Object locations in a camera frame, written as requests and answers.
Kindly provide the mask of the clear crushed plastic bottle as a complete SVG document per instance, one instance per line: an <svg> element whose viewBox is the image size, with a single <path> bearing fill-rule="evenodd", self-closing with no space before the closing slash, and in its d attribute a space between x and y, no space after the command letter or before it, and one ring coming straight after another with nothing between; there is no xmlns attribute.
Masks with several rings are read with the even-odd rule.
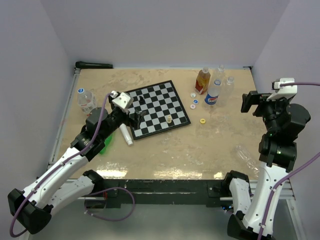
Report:
<svg viewBox="0 0 320 240"><path fill-rule="evenodd" d="M247 167L254 172L255 175L259 173L256 159L252 156L252 154L247 150L245 146L241 144L236 145L235 154L238 159L245 163Z"/></svg>

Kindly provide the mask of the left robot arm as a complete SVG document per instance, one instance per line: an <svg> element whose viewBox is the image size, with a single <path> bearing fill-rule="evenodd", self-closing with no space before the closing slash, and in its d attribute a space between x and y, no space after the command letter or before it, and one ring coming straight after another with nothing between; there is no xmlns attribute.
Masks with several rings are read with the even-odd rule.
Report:
<svg viewBox="0 0 320 240"><path fill-rule="evenodd" d="M23 190L13 189L8 194L8 204L13 220L24 227L24 232L34 235L49 223L54 214L82 196L99 196L104 190L104 179L94 170L85 171L72 185L65 182L78 169L89 163L106 146L106 139L121 125L139 129L144 111L130 114L119 107L108 113L104 107L91 111L80 133L71 142L64 155L41 177Z"/></svg>

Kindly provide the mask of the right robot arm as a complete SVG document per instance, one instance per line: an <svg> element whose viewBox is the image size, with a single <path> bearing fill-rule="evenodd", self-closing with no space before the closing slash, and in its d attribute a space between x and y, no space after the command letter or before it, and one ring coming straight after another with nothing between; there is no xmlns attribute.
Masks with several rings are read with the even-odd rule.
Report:
<svg viewBox="0 0 320 240"><path fill-rule="evenodd" d="M250 192L247 177L240 172L230 171L222 185L233 203L227 235L237 240L274 239L274 216L283 184L297 159L295 140L311 119L308 110L290 103L290 98L270 97L270 93L257 91L242 96L241 112L247 113L256 105L253 116L262 118L266 133L258 147L261 165L254 193Z"/></svg>

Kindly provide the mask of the white tube bottle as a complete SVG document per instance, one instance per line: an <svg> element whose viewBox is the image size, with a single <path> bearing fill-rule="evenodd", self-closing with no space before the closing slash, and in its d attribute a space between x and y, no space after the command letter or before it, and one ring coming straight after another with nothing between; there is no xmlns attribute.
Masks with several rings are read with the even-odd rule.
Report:
<svg viewBox="0 0 320 240"><path fill-rule="evenodd" d="M127 143L128 146L132 146L133 145L133 140L132 137L127 129L127 126L125 124L121 124L119 127L125 142Z"/></svg>

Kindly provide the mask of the clear bottle right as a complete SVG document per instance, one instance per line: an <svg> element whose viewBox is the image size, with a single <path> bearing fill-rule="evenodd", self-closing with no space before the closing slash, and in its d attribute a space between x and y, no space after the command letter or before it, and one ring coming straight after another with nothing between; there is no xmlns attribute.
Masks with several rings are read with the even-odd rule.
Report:
<svg viewBox="0 0 320 240"><path fill-rule="evenodd" d="M235 85L235 78L229 76L222 84L221 91L218 97L218 104L220 107L224 107L227 104L229 97L231 96Z"/></svg>

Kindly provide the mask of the green plastic bottle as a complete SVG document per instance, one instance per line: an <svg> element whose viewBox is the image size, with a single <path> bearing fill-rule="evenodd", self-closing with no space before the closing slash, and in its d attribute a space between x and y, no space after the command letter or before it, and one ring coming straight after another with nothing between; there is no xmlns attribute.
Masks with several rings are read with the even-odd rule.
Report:
<svg viewBox="0 0 320 240"><path fill-rule="evenodd" d="M108 136L105 141L104 141L104 148L99 152L100 155L104 155L107 151L108 146L111 144L112 139L113 139L113 133Z"/></svg>

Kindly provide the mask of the Pepsi label clear bottle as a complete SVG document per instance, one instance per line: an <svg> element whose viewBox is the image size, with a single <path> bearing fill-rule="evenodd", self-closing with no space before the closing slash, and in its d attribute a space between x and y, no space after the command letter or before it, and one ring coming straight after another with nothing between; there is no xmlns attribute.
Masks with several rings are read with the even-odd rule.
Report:
<svg viewBox="0 0 320 240"><path fill-rule="evenodd" d="M216 78L214 81L212 81L208 87L207 95L204 99L205 103L208 105L215 105L221 92L221 88L222 81L219 78Z"/></svg>

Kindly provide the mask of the clear bottle back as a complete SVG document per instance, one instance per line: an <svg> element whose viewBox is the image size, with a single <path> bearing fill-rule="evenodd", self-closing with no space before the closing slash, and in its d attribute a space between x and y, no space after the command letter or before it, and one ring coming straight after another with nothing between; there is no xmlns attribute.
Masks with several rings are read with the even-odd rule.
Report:
<svg viewBox="0 0 320 240"><path fill-rule="evenodd" d="M221 82L225 79L225 67L223 64L219 65L213 72L213 80L219 79Z"/></svg>

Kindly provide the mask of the amber red label bottle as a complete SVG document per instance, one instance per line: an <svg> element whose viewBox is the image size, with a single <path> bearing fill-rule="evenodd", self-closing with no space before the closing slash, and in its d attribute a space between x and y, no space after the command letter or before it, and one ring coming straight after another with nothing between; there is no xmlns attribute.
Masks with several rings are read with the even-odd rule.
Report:
<svg viewBox="0 0 320 240"><path fill-rule="evenodd" d="M211 74L208 67L204 67L198 72L196 82L195 82L195 90L198 94L204 94L209 87Z"/></svg>

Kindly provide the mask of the orange label tea bottle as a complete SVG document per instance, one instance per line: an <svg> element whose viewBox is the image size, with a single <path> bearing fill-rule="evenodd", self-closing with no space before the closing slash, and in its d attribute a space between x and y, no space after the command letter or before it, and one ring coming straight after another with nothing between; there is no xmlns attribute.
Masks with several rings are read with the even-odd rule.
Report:
<svg viewBox="0 0 320 240"><path fill-rule="evenodd" d="M81 111L89 116L91 111L97 107L97 100L91 91L79 88L77 90L77 104Z"/></svg>

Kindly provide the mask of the black chess piece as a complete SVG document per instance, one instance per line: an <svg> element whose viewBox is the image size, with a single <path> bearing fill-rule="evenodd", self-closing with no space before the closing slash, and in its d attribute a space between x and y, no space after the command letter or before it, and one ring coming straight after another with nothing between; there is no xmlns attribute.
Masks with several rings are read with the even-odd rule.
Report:
<svg viewBox="0 0 320 240"><path fill-rule="evenodd" d="M145 99L142 96L139 96L139 103L141 105L145 103Z"/></svg>

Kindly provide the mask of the black white chessboard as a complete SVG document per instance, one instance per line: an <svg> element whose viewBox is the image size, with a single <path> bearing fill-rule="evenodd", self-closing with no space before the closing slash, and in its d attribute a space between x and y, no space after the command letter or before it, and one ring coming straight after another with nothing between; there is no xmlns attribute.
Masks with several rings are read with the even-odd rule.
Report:
<svg viewBox="0 0 320 240"><path fill-rule="evenodd" d="M140 128L130 129L134 140L191 124L172 80L132 89L126 93L133 97L133 102L129 107L131 117L134 116L135 111L145 111ZM139 103L139 96L144 98L144 104ZM168 115L172 117L171 123L167 123Z"/></svg>

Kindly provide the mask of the cream chess piece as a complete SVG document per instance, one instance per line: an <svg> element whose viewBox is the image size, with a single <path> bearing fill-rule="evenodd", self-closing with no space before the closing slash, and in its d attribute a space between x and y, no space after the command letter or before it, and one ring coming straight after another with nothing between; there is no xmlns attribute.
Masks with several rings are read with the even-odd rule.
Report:
<svg viewBox="0 0 320 240"><path fill-rule="evenodd" d="M172 116L171 116L171 115L168 115L168 116L167 116L166 122L167 122L168 124L170 124L170 123L172 122Z"/></svg>

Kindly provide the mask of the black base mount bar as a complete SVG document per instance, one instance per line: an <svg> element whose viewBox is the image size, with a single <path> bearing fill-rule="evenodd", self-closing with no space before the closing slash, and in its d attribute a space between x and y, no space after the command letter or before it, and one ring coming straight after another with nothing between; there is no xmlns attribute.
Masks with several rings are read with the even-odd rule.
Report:
<svg viewBox="0 0 320 240"><path fill-rule="evenodd" d="M90 197L106 197L107 208L137 205L204 205L219 208L221 198L231 198L232 177L224 179L104 179Z"/></svg>

